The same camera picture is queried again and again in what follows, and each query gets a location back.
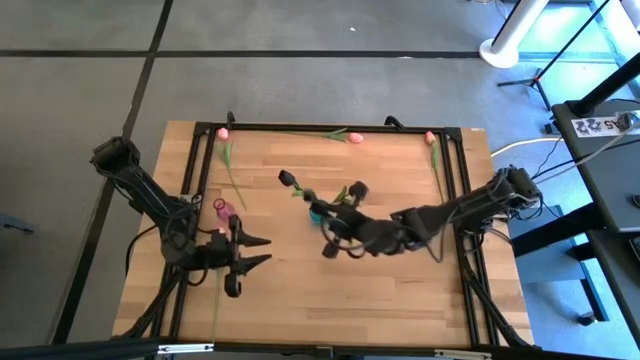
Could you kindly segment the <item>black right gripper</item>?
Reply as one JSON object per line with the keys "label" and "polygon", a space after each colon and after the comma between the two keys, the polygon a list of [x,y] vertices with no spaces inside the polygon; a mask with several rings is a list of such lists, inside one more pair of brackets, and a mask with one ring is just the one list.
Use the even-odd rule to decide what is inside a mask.
{"label": "black right gripper", "polygon": [[[330,216],[346,211],[355,211],[361,202],[359,196],[352,196],[351,201],[330,203],[319,199],[313,191],[305,192],[305,202],[309,210],[320,216]],[[349,246],[347,252],[354,254],[401,254],[413,240],[414,231],[394,220],[374,219],[359,212],[344,217],[349,230],[349,240],[355,239],[358,244]],[[335,259],[341,251],[342,238],[336,234],[331,221],[322,217],[319,228],[326,244],[322,255],[327,259]]]}

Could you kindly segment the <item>white printed label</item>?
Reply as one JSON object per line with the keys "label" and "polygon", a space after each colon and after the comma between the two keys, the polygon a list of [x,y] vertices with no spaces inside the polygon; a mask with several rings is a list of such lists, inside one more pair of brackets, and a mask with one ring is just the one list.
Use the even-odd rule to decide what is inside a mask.
{"label": "white printed label", "polygon": [[571,125],[579,138],[611,137],[622,133],[616,117],[574,119]]}

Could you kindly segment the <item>black pole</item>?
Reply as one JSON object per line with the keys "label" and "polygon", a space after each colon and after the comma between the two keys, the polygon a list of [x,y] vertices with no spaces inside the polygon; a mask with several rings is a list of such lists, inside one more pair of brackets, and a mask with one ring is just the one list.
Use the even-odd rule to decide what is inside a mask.
{"label": "black pole", "polygon": [[640,52],[636,53],[618,70],[579,100],[566,101],[569,110],[576,116],[591,115],[594,110],[620,88],[640,74]]}

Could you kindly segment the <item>silver metal bracket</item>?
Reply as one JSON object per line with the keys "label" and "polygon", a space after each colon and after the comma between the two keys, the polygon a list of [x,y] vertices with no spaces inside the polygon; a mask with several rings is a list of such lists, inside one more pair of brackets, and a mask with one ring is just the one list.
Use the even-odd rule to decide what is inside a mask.
{"label": "silver metal bracket", "polygon": [[213,343],[187,343],[187,344],[161,344],[158,346],[158,355],[175,355],[187,353],[213,352]]}
{"label": "silver metal bracket", "polygon": [[493,360],[491,353],[457,349],[435,349],[434,357],[450,360]]}

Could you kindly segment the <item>black aluminium table frame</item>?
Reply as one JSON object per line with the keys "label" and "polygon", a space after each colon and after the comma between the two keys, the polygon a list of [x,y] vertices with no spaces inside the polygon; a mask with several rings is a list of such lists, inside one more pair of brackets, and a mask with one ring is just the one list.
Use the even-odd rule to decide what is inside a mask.
{"label": "black aluminium table frame", "polygon": [[[327,259],[306,205],[277,178],[288,170],[328,200],[362,181],[369,189],[363,212],[387,218],[484,185],[493,163],[483,130],[441,129],[446,148],[432,166],[422,128],[364,126],[363,142],[354,145],[331,140],[328,127],[303,135],[294,124],[236,123],[231,163],[214,155],[208,169],[202,168],[206,139],[195,138],[196,130],[192,122],[167,125],[155,180],[172,194],[204,193],[203,229],[219,225],[214,199],[231,202],[245,230],[267,240],[267,260],[242,278],[237,298],[222,291],[220,272],[194,274],[183,297],[170,296],[158,334],[220,345],[334,349],[467,348],[488,340],[482,309],[465,308],[452,235],[431,250]],[[434,261],[434,251],[443,253],[441,262]]]}

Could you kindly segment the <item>black desk foot beam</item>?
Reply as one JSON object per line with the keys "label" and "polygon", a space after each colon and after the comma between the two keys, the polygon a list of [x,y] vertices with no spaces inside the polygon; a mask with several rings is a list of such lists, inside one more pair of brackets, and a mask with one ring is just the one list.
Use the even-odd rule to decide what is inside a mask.
{"label": "black desk foot beam", "polygon": [[590,305],[589,312],[576,318],[583,326],[606,322],[609,316],[585,265],[595,252],[590,243],[578,244],[575,237],[605,227],[592,203],[568,214],[558,205],[543,205],[539,214],[525,211],[509,223],[520,280],[525,284],[578,281]]}

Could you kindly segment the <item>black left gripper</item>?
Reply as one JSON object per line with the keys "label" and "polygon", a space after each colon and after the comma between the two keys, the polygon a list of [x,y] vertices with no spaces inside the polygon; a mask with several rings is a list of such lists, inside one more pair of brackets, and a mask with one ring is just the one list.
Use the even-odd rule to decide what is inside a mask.
{"label": "black left gripper", "polygon": [[224,278],[224,291],[228,297],[238,298],[242,293],[241,276],[246,276],[252,269],[272,258],[270,254],[248,258],[239,258],[239,245],[264,246],[271,241],[247,234],[238,215],[228,219],[226,235],[214,234],[215,229],[206,231],[210,240],[199,245],[195,254],[195,270],[208,270],[228,267],[229,273]]}

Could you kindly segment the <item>purple glass vase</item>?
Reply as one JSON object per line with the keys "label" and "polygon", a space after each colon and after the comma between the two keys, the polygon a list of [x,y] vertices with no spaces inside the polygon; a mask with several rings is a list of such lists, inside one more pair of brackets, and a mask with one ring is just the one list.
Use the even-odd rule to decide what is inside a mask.
{"label": "purple glass vase", "polygon": [[213,201],[213,208],[217,217],[223,222],[228,222],[229,218],[236,214],[234,206],[221,197]]}

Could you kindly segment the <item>white column stand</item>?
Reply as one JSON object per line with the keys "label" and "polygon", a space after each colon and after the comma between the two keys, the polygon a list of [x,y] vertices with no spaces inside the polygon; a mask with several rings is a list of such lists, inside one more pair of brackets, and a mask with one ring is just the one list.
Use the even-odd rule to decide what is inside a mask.
{"label": "white column stand", "polygon": [[495,68],[508,69],[519,61],[519,46],[549,0],[517,0],[494,38],[479,46],[480,57]]}

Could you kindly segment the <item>grey floor object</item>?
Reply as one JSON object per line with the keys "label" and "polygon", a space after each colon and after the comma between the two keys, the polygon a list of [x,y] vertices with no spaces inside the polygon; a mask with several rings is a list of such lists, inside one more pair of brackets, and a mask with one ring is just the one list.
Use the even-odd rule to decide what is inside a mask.
{"label": "grey floor object", "polygon": [[18,230],[25,234],[36,232],[36,227],[33,224],[4,213],[0,213],[0,228]]}

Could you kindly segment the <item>black tripod stand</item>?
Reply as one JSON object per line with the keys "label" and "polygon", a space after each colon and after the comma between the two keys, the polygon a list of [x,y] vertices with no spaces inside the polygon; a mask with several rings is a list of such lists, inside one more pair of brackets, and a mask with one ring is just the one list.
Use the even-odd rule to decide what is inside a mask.
{"label": "black tripod stand", "polygon": [[544,77],[544,75],[551,69],[551,67],[559,60],[561,59],[564,54],[566,53],[566,51],[568,50],[568,48],[578,39],[578,37],[586,30],[586,28],[596,19],[597,16],[599,16],[601,14],[601,12],[604,10],[604,8],[611,2],[611,0],[604,0],[604,2],[599,5],[595,11],[592,12],[592,14],[587,18],[587,20],[580,26],[580,28],[569,38],[569,40],[563,45],[563,47],[554,55],[554,57],[547,63],[547,65],[544,68],[537,68],[536,72],[534,73],[534,75],[531,78],[525,78],[525,79],[521,79],[521,80],[513,80],[513,81],[507,81],[507,82],[500,82],[497,83],[498,87],[508,87],[508,86],[516,86],[516,85],[522,85],[522,86],[526,86],[529,87],[533,90],[535,90],[543,104],[544,107],[547,111],[551,111],[551,103],[549,101],[549,98],[543,88],[541,79]]}

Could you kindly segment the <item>black rig beam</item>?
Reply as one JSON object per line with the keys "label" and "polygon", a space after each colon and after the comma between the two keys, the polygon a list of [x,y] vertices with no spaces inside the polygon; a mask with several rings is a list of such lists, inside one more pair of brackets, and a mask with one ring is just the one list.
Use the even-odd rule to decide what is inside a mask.
{"label": "black rig beam", "polygon": [[[130,360],[158,355],[161,344],[179,343],[172,338],[136,338],[111,339],[104,341],[68,343],[56,345],[39,345],[32,347],[0,349],[0,360]],[[278,353],[288,355],[306,355],[313,357],[315,345],[278,345],[217,342],[213,352],[204,353]],[[434,357],[435,349],[429,347],[366,347],[366,346],[332,346],[335,351],[333,359],[340,360],[359,356],[391,356],[391,357]],[[590,356],[562,352],[545,351],[535,347],[501,347],[478,345],[469,349],[457,349],[491,353],[493,360],[619,360],[610,357]]]}

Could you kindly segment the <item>dark grey desk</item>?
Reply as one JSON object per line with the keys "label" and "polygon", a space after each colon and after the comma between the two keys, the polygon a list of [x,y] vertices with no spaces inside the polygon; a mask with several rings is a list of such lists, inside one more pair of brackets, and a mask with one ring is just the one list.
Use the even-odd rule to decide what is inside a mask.
{"label": "dark grey desk", "polygon": [[[565,138],[571,156],[578,160],[603,147],[619,134],[616,115],[640,112],[640,101],[614,100],[592,113],[594,132],[565,104],[552,107],[555,125]],[[603,226],[585,232],[606,281],[621,310],[636,347],[640,349],[640,258],[631,240],[640,240],[640,127],[618,140],[593,159],[577,167],[592,198],[589,206],[602,218]]]}

